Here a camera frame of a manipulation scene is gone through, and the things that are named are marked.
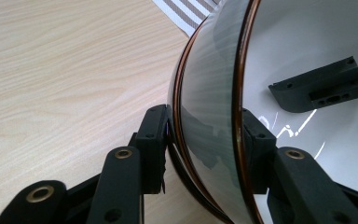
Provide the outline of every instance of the black mechanical part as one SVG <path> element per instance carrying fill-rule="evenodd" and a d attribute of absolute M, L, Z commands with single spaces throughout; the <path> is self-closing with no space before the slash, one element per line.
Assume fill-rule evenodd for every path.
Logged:
<path fill-rule="evenodd" d="M 268 86 L 280 107 L 302 113 L 358 98 L 358 66 L 353 57 Z"/>
<path fill-rule="evenodd" d="M 144 194 L 158 193 L 161 186 L 164 188 L 166 134 L 166 106 L 150 108 L 140 131 L 132 135 L 129 146 L 116 148 L 108 154 L 103 175 L 96 175 L 69 190 L 58 181 L 35 183 L 22 190 L 7 206 L 0 216 L 0 224 L 81 224 L 88 218 L 89 223 L 100 223 L 101 220 L 102 223 L 109 223 L 109 220 L 114 223 L 143 223 Z M 112 161 L 112 153 L 123 148 L 130 149 L 131 153 L 115 154 L 116 159 Z M 46 193 L 46 200 L 38 203 L 24 200 L 40 187 L 44 189 L 35 192 L 34 197 L 37 199 Z"/>
<path fill-rule="evenodd" d="M 86 223 L 100 176 L 101 175 L 95 175 L 67 190 L 70 210 L 65 219 L 66 224 Z"/>
<path fill-rule="evenodd" d="M 63 223 L 66 187 L 56 180 L 40 181 L 20 191 L 0 216 L 0 224 Z"/>
<path fill-rule="evenodd" d="M 274 197 L 268 199 L 268 206 L 272 211 L 280 211 L 289 202 L 293 209 L 293 214 L 289 212 L 288 217 L 279 219 L 274 219 L 271 212 L 274 223 L 284 220 L 284 223 L 358 224 L 357 208 L 308 152 L 293 147 L 279 148 L 274 171 L 287 198 L 283 192 L 272 190 L 269 197 Z"/>
<path fill-rule="evenodd" d="M 143 223 L 141 154 L 136 147 L 110 151 L 103 165 L 87 223 Z"/>
<path fill-rule="evenodd" d="M 147 110 L 135 137 L 135 145 L 141 152 L 143 163 L 143 194 L 158 194 L 161 187 L 165 193 L 167 120 L 166 105 L 151 107 Z"/>
<path fill-rule="evenodd" d="M 247 109 L 242 110 L 246 162 L 254 194 L 266 194 L 268 162 L 276 151 L 276 137 Z"/>

